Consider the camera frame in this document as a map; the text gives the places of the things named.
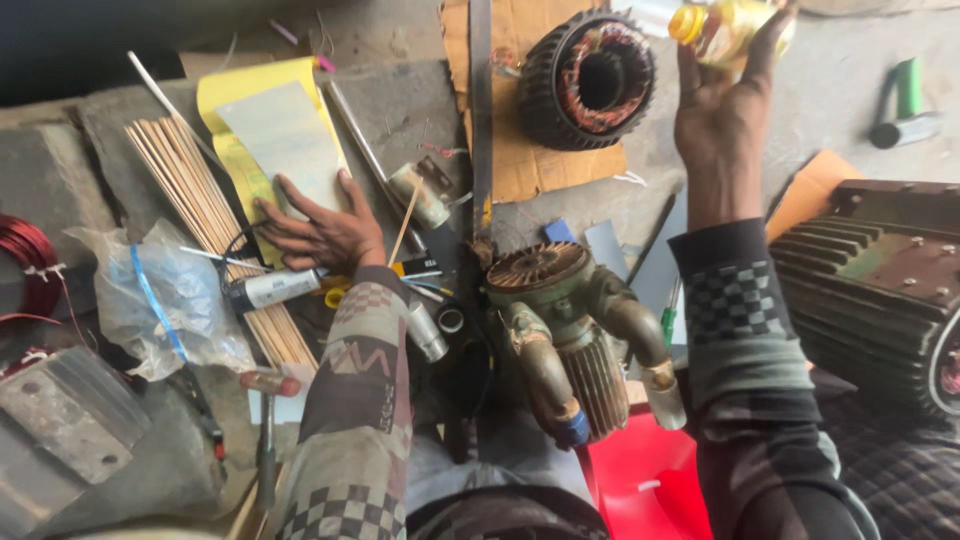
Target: plastic bag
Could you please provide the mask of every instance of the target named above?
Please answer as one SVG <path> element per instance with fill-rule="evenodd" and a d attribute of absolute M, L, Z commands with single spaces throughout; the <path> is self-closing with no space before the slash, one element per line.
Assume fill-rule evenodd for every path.
<path fill-rule="evenodd" d="M 108 233 L 75 227 L 65 231 L 97 256 L 93 282 L 100 310 L 100 331 L 143 363 L 128 373 L 161 380 L 187 361 L 222 365 L 235 372 L 255 369 L 250 346 L 236 316 L 224 301 L 213 263 L 185 253 L 193 242 L 160 219 L 137 244 L 136 252 L 156 304 L 180 343 L 177 351 L 162 319 L 134 270 L 127 231 Z"/>

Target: yellow bottle cap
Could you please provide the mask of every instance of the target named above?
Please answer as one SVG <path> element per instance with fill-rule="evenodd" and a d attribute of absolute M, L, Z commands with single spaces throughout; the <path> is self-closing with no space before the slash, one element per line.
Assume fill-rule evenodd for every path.
<path fill-rule="evenodd" d="M 344 289 L 332 288 L 326 291 L 326 296 L 324 296 L 324 304 L 327 307 L 332 307 L 336 309 L 340 307 L 340 301 L 344 299 L 344 296 L 347 295 L 347 292 Z"/>
<path fill-rule="evenodd" d="M 693 41 L 700 31 L 704 28 L 704 20 L 707 19 L 707 8 L 703 6 L 683 6 L 673 14 L 667 31 L 670 37 L 679 41 L 682 45 Z"/>

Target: checkered sleeve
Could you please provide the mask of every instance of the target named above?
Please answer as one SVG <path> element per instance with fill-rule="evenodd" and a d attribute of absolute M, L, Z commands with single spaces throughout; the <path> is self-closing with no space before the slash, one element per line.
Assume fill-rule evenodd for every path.
<path fill-rule="evenodd" d="M 761 219 L 670 240 L 684 280 L 697 465 L 710 526 L 729 538 L 877 538 L 838 480 Z"/>
<path fill-rule="evenodd" d="M 409 292 L 361 267 L 334 315 L 307 392 L 300 442 L 277 490 L 276 540 L 405 536 L 413 436 L 405 349 Z"/>

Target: hand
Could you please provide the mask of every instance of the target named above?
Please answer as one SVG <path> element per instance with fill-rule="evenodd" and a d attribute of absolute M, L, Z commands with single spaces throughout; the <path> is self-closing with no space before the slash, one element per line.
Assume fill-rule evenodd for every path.
<path fill-rule="evenodd" d="M 757 31 L 736 85 L 729 72 L 698 65 L 689 47 L 677 49 L 680 107 L 674 139 L 686 165 L 691 232 L 763 215 L 760 161 L 777 42 L 795 14 L 795 8 L 780 10 Z"/>
<path fill-rule="evenodd" d="M 283 175 L 276 175 L 276 183 L 290 205 L 310 221 L 289 217 L 259 197 L 254 200 L 267 214 L 267 223 L 259 233 L 284 252 L 281 260 L 287 268 L 300 271 L 322 266 L 352 276 L 359 266 L 386 263 L 383 232 L 373 218 L 363 191 L 344 169 L 340 169 L 337 179 L 353 205 L 351 213 L 318 206 Z"/>

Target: plastic bottle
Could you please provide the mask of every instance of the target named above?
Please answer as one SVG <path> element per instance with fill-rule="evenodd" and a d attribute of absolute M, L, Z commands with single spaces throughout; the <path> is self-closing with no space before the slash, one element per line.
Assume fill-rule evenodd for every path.
<path fill-rule="evenodd" d="M 710 6 L 683 6 L 670 19 L 670 36 L 693 47 L 697 61 L 729 71 L 743 71 L 756 31 L 777 7 L 756 0 L 719 0 Z M 779 58 L 796 32 L 793 20 L 777 42 Z"/>

